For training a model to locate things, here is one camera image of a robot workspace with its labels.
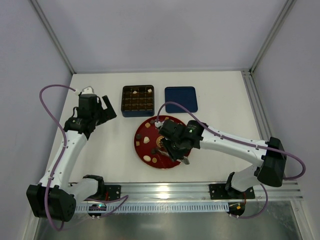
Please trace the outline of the metal tongs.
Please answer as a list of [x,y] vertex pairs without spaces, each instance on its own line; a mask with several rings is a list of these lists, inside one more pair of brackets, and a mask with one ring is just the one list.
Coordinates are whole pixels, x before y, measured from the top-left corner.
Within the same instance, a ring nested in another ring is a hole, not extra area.
[[168,156],[168,153],[166,152],[166,150],[161,150],[160,148],[156,148],[156,152],[157,153],[160,153],[161,155],[164,155],[165,157],[168,157],[172,162],[180,162],[180,161],[176,161],[176,158],[175,156],[178,155],[178,154],[181,154],[183,155],[183,151],[182,150],[173,150],[173,159],[171,159],[169,156]]

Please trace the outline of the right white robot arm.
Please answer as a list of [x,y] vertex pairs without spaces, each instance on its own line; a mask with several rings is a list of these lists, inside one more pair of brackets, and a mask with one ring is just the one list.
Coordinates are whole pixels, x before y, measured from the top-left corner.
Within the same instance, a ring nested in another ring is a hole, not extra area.
[[251,165],[244,170],[229,174],[225,191],[232,198],[239,198],[249,188],[264,184],[279,188],[283,184],[287,158],[279,139],[268,141],[249,140],[227,136],[215,128],[196,120],[183,125],[173,120],[156,121],[155,127],[162,136],[160,141],[172,162],[188,165],[186,154],[192,149],[218,151],[247,161]]

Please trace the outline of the blue box lid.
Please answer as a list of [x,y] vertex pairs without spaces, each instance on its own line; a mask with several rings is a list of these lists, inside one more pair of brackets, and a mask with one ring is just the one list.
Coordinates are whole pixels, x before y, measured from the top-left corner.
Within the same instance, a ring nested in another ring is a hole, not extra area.
[[175,102],[191,113],[198,111],[196,89],[193,86],[170,86],[164,90],[165,102]]

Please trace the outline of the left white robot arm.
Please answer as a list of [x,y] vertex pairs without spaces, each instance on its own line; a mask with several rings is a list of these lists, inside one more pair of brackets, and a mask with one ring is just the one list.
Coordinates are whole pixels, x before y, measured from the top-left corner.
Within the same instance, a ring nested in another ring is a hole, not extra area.
[[102,200],[106,195],[103,177],[87,174],[70,186],[75,163],[97,126],[116,118],[109,98],[93,93],[79,95],[78,106],[65,122],[64,137],[46,174],[37,185],[31,184],[26,196],[33,215],[62,222],[72,219],[76,205],[86,199]]

